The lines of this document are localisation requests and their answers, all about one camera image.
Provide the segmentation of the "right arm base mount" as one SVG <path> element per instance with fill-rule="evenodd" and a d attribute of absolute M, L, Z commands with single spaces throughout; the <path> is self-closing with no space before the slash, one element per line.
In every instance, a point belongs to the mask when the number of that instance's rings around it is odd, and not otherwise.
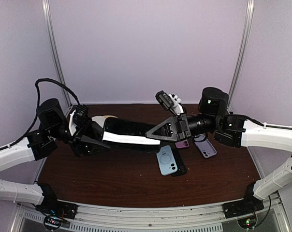
<path fill-rule="evenodd" d="M 258 219 L 257 212 L 264 209 L 262 200 L 253 196 L 254 182 L 249 184 L 245 190 L 244 198 L 241 200 L 224 203 L 222 205 L 225 218 L 241 217 L 237 220 L 242 229 L 254 230 L 258 228 L 267 218 L 271 209 L 271 198 L 269 207 L 263 219 Z"/>

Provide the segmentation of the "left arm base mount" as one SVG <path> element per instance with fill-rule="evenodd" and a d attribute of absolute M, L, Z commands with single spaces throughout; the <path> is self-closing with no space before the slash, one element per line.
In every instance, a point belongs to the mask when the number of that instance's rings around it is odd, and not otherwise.
<path fill-rule="evenodd" d="M 78 205 L 60 201 L 48 184 L 38 185 L 42 190 L 43 201 L 33 205 L 35 209 L 44 215 L 43 225 L 49 231 L 59 229 L 62 224 L 68 223 L 67 219 L 75 219 Z"/>

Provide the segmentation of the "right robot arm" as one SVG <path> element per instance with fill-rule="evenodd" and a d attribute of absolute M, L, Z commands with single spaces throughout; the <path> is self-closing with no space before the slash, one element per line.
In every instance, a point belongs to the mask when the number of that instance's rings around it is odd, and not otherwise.
<path fill-rule="evenodd" d="M 187 115 L 179 103 L 164 91 L 156 94 L 164 110 L 173 113 L 162 123 L 146 132 L 146 137 L 179 142 L 200 134 L 214 134 L 219 143 L 230 147 L 265 147 L 288 151 L 291 156 L 267 177 L 248 185 L 239 203 L 242 213 L 250 213 L 258 203 L 292 182 L 292 126 L 261 123 L 249 116 L 229 114 L 227 93 L 206 87 L 198 104 L 199 114 Z"/>

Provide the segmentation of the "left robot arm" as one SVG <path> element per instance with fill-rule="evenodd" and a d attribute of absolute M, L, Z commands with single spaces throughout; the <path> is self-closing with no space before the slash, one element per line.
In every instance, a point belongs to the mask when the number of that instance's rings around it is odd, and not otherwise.
<path fill-rule="evenodd" d="M 46 158 L 57 149 L 56 141 L 68 144 L 78 157 L 110 150 L 100 141 L 103 130 L 88 117 L 88 108 L 84 105 L 78 106 L 73 116 L 67 119 L 58 99 L 51 98 L 37 107 L 36 116 L 40 121 L 37 130 L 0 148 L 0 172 Z M 61 210 L 60 202 L 48 184 L 28 185 L 0 179 L 0 200 L 38 205 L 51 215 Z"/>

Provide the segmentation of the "pink phone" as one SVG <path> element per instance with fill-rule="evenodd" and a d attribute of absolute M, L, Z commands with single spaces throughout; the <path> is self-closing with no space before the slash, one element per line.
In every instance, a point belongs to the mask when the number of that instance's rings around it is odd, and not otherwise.
<path fill-rule="evenodd" d="M 183 140 L 175 143 L 177 149 L 189 148 L 188 140 Z"/>

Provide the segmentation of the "black cased phone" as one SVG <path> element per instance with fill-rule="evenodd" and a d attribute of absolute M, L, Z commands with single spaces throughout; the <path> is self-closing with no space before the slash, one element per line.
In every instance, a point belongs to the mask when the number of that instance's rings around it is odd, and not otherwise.
<path fill-rule="evenodd" d="M 153 124 L 109 117 L 103 126 L 102 142 L 112 148 L 157 153 L 161 142 L 146 138 Z"/>

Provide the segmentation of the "lavender phone case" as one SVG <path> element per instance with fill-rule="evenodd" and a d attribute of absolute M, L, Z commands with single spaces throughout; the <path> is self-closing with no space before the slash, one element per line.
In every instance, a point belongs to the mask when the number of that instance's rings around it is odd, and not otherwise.
<path fill-rule="evenodd" d="M 193 138 L 193 142 L 205 159 L 213 157 L 217 154 L 216 149 L 207 138 L 200 136 Z"/>

